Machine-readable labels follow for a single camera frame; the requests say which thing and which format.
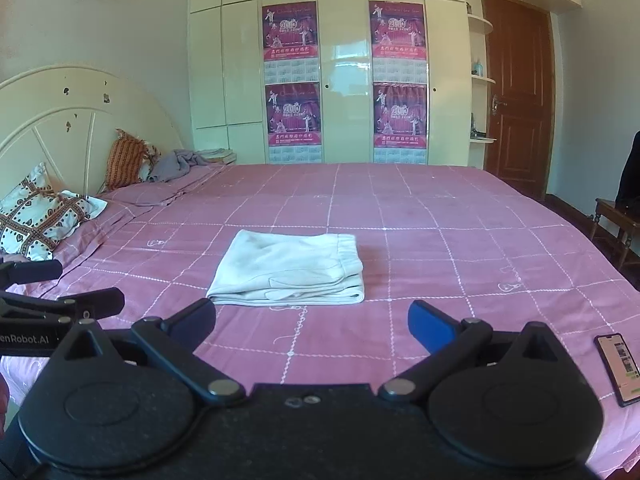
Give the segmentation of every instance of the white corner shelf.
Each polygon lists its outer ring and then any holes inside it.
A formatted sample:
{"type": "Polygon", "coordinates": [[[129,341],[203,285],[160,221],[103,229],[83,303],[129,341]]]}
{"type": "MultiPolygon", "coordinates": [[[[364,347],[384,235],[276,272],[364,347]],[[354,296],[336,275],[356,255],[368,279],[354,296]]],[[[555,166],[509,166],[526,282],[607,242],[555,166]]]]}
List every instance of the white corner shelf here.
{"type": "Polygon", "coordinates": [[[471,75],[471,81],[476,81],[478,83],[483,84],[492,84],[495,85],[495,81],[493,79],[489,79],[488,77],[480,77],[479,75],[471,75]]]}
{"type": "Polygon", "coordinates": [[[484,34],[485,36],[494,31],[494,26],[486,19],[474,14],[468,14],[467,17],[469,18],[469,31],[484,34]]]}
{"type": "Polygon", "coordinates": [[[493,144],[496,139],[483,139],[482,137],[476,137],[475,139],[471,139],[469,142],[472,144],[493,144]]]}

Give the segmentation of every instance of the phone case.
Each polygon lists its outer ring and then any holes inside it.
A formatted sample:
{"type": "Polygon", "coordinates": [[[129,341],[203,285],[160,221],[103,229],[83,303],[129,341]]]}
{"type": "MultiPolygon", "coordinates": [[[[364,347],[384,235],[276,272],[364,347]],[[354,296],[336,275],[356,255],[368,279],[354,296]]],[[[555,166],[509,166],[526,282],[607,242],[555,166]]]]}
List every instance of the phone case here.
{"type": "MultiPolygon", "coordinates": [[[[609,361],[607,361],[607,357],[604,354],[604,350],[602,349],[602,346],[600,345],[600,342],[598,341],[598,339],[601,339],[601,338],[604,338],[604,337],[612,337],[612,336],[615,336],[615,335],[619,335],[620,339],[622,339],[622,342],[626,346],[625,338],[622,337],[622,334],[620,332],[616,332],[615,334],[597,335],[595,338],[593,338],[593,342],[595,343],[596,348],[598,349],[598,353],[600,354],[600,358],[602,359],[602,363],[604,364],[604,367],[607,370],[607,375],[609,376],[609,380],[611,381],[611,385],[613,386],[613,393],[616,395],[616,400],[618,401],[618,405],[621,408],[626,408],[630,404],[638,402],[640,400],[640,394],[638,394],[638,396],[635,399],[631,399],[631,400],[624,400],[622,398],[622,394],[620,393],[620,388],[618,387],[618,381],[616,380],[616,377],[613,374],[613,371],[611,370],[611,366],[609,366],[609,361]]],[[[636,361],[635,361],[634,357],[631,355],[630,351],[629,351],[629,357],[631,357],[631,360],[633,361],[634,365],[636,365],[636,361]]]]}

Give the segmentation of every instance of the door handle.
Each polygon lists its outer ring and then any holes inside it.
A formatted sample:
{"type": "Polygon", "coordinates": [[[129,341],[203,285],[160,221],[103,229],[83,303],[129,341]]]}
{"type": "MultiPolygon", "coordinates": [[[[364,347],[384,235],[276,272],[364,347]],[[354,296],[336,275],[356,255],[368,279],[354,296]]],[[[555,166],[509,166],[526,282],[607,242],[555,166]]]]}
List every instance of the door handle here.
{"type": "Polygon", "coordinates": [[[498,106],[499,105],[503,105],[506,106],[507,103],[505,103],[504,101],[500,101],[500,98],[494,94],[494,98],[491,102],[491,114],[492,115],[497,115],[498,114],[498,106]]]}

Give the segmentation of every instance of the phone screen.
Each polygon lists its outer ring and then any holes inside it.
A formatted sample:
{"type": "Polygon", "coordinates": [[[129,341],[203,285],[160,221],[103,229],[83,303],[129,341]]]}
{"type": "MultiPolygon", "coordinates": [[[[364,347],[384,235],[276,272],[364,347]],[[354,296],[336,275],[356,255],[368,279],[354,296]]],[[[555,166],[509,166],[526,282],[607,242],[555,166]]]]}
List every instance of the phone screen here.
{"type": "Polygon", "coordinates": [[[623,402],[640,397],[640,372],[620,334],[596,338],[623,402]]]}

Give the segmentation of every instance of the chair leg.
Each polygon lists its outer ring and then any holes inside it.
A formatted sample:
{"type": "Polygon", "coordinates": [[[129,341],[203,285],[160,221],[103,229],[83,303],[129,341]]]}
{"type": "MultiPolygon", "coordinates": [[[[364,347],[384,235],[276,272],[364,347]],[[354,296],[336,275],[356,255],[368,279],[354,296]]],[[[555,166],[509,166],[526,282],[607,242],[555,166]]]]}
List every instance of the chair leg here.
{"type": "Polygon", "coordinates": [[[596,216],[593,217],[593,226],[591,227],[591,234],[589,235],[589,240],[592,242],[593,242],[593,237],[596,235],[598,224],[600,224],[600,214],[596,213],[596,216]]]}
{"type": "Polygon", "coordinates": [[[618,272],[620,272],[620,269],[622,269],[622,266],[625,264],[626,256],[629,254],[629,248],[631,247],[632,240],[633,238],[630,235],[626,236],[625,248],[622,250],[622,254],[620,254],[620,260],[618,261],[618,266],[616,267],[616,270],[618,272]]]}

